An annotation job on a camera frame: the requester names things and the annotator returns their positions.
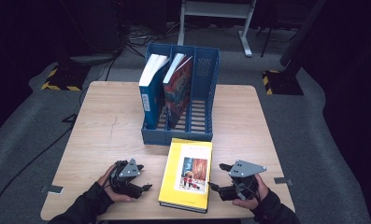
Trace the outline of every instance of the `white label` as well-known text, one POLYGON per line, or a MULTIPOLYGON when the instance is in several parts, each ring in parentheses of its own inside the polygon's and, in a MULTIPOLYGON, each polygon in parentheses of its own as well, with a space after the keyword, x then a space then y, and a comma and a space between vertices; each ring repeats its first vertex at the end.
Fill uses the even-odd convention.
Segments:
POLYGON ((147 94, 141 94, 142 104, 145 111, 150 111, 150 99, 147 94))

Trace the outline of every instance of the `chair leg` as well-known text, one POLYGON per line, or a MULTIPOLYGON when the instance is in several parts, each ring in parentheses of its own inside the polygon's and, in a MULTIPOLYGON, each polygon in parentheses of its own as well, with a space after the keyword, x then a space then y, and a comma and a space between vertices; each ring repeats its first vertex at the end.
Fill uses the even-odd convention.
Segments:
POLYGON ((262 31, 262 27, 260 27, 260 30, 258 31, 256 36, 258 36, 261 33, 261 31, 262 31))
POLYGON ((266 37, 266 40, 264 42, 264 48, 262 49, 261 58, 264 56, 264 50, 266 49, 267 41, 269 41, 271 32, 272 32, 272 28, 269 28, 269 32, 267 33, 267 37, 266 37))

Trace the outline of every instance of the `yellow black tape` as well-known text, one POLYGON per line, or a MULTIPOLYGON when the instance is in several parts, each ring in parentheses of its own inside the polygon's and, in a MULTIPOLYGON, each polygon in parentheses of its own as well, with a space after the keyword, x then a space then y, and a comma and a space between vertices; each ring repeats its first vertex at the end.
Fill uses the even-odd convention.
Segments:
POLYGON ((262 78, 263 78, 263 81, 264 81, 264 89, 266 90, 266 94, 268 95, 272 95, 273 92, 272 92, 272 87, 269 83, 269 77, 267 76, 266 72, 269 72, 269 73, 279 73, 279 71, 276 71, 276 70, 267 70, 267 71, 264 71, 263 74, 262 74, 262 78))
POLYGON ((81 86, 73 86, 73 85, 65 85, 60 83, 55 83, 53 81, 58 74, 58 66, 56 65, 53 70, 48 75, 48 78, 46 79, 45 83, 42 85, 42 90, 55 90, 55 91, 81 91, 81 86))

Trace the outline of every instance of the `blue book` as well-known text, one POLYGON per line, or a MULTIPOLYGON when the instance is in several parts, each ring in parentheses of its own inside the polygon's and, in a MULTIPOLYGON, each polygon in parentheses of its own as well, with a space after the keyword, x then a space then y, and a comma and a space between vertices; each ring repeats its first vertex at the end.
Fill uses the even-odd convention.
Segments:
POLYGON ((139 79, 147 129, 156 129, 164 109, 163 78, 169 67, 168 61, 167 56, 151 54, 139 79))

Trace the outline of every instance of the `black cable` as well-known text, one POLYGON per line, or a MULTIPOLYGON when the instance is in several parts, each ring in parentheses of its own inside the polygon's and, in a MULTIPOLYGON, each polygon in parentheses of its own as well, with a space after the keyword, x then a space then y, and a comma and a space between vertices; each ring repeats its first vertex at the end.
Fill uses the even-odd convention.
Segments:
POLYGON ((43 153, 45 153, 46 151, 48 151, 52 146, 54 146, 58 141, 60 141, 69 131, 72 130, 73 128, 73 124, 71 125, 71 127, 69 127, 62 135, 60 135, 60 137, 58 137, 56 140, 54 140, 54 142, 52 142, 48 147, 46 147, 43 151, 41 151, 39 154, 37 154, 32 160, 30 160, 24 167, 22 167, 21 170, 19 170, 18 173, 16 173, 10 180, 9 182, 5 185, 5 187, 1 190, 0 192, 0 198, 1 196, 4 194, 5 190, 7 190, 7 188, 11 185, 11 183, 25 170, 27 169, 36 159, 38 159, 41 155, 43 155, 43 153))
POLYGON ((112 65, 115 63, 115 61, 116 61, 117 58, 118 58, 118 57, 116 57, 116 58, 112 61, 111 65, 110 65, 109 68, 108 68, 107 76, 106 76, 106 81, 108 80, 108 76, 109 76, 110 68, 111 68, 112 65))
POLYGON ((80 34, 80 36, 82 37, 82 39, 93 49, 99 51, 99 52, 104 52, 104 53, 112 53, 112 51, 116 51, 116 52, 120 52, 122 50, 122 45, 120 44, 116 49, 114 50, 105 50, 104 48, 97 48, 95 47, 93 44, 91 44, 87 39, 86 37, 83 35, 83 33, 80 31, 77 23, 75 22, 74 18, 71 16, 71 13, 69 12, 68 8, 66 7, 66 5, 64 4, 63 0, 60 0, 66 14, 68 15, 69 19, 71 20, 71 22, 74 24, 75 28, 77 29, 78 33, 80 34))
MULTIPOLYGON (((96 78, 94 81, 96 81, 96 80, 98 80, 98 79, 100 79, 100 77, 102 77, 103 76, 103 74, 104 74, 104 71, 106 71, 106 68, 107 68, 107 65, 109 64, 109 62, 108 63, 106 63, 106 65, 104 65, 104 68, 103 68, 103 71, 101 71, 101 74, 100 74, 100 76, 98 77, 98 78, 96 78)), ((81 102, 81 98, 82 98, 82 95, 83 95, 83 93, 84 92, 86 92, 86 90, 87 89, 89 89, 89 87, 86 87, 81 93, 80 93, 80 96, 79 96, 79 98, 78 98, 78 101, 79 101, 79 105, 82 105, 82 102, 81 102)))

